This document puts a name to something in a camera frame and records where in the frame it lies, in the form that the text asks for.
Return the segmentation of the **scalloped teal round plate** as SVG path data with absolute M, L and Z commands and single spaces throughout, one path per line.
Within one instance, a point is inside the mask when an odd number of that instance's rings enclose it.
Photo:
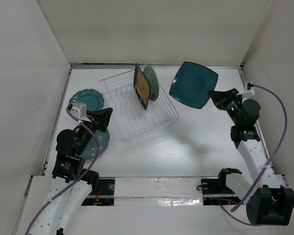
M 81 102 L 87 105 L 88 111 L 101 110 L 104 107 L 102 93 L 95 89 L 84 89 L 76 92 L 69 100 L 69 105 L 74 102 Z

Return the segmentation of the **dark teal square plate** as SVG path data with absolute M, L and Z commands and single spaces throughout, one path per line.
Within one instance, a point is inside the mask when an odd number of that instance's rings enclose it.
M 208 67 L 184 62 L 176 73 L 169 95 L 180 103 L 201 109 L 209 100 L 208 92 L 214 90 L 219 75 Z

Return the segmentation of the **dark teal floral round plate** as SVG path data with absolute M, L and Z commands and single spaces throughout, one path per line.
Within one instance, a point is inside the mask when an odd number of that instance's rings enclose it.
M 86 125 L 95 135 L 99 142 L 99 155 L 102 154 L 108 147 L 110 141 L 110 134 L 101 132 L 94 125 Z M 73 129 L 75 133 L 75 141 L 81 144 L 81 147 L 77 150 L 76 156 L 86 160 L 93 159 L 97 152 L 97 142 L 93 135 L 89 133 L 82 125 L 78 125 Z

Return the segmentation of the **black yellow square plate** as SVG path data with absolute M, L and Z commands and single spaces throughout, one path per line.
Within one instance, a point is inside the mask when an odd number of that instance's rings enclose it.
M 138 64 L 135 64 L 133 88 L 140 104 L 146 111 L 151 97 L 151 85 Z

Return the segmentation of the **light green floral round plate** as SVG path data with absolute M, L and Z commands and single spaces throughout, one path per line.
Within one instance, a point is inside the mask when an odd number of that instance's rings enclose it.
M 150 83 L 150 87 L 151 87 L 150 100 L 151 101 L 156 101 L 158 99 L 158 96 L 159 96 L 159 81 L 158 81 L 158 77 L 157 77 L 154 69 L 151 66 L 149 66 L 149 65 L 146 65 L 144 67 L 143 73 L 144 73 L 145 77 L 147 78 L 147 80 Z

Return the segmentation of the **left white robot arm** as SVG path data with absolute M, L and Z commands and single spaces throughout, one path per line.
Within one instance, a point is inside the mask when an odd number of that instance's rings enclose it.
M 101 191 L 99 174 L 91 170 L 100 152 L 96 132 L 107 132 L 113 109 L 88 111 L 85 117 L 77 118 L 73 108 L 69 105 L 66 112 L 79 125 L 57 135 L 49 192 L 26 229 L 27 235 L 65 234 L 86 197 Z

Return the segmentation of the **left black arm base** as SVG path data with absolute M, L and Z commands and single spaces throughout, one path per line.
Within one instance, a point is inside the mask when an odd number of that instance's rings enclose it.
M 97 191 L 92 191 L 83 201 L 83 206 L 113 206 L 115 178 L 100 178 Z

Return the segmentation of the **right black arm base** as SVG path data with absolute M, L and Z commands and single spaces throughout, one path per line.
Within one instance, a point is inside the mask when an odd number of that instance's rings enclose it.
M 242 172 L 234 168 L 223 168 L 218 177 L 200 180 L 200 185 L 196 189 L 202 192 L 205 206 L 236 205 L 241 201 L 234 191 L 226 186 L 226 178 L 229 174 L 242 175 Z

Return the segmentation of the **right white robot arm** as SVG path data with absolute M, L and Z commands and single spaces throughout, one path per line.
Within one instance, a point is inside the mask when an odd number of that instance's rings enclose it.
M 287 226 L 294 207 L 294 191 L 280 183 L 262 149 L 255 128 L 261 106 L 250 98 L 253 94 L 254 91 L 241 94 L 236 89 L 208 91 L 214 105 L 232 119 L 231 139 L 253 180 L 250 184 L 240 170 L 223 168 L 218 174 L 217 188 L 221 192 L 231 190 L 238 196 L 252 225 Z

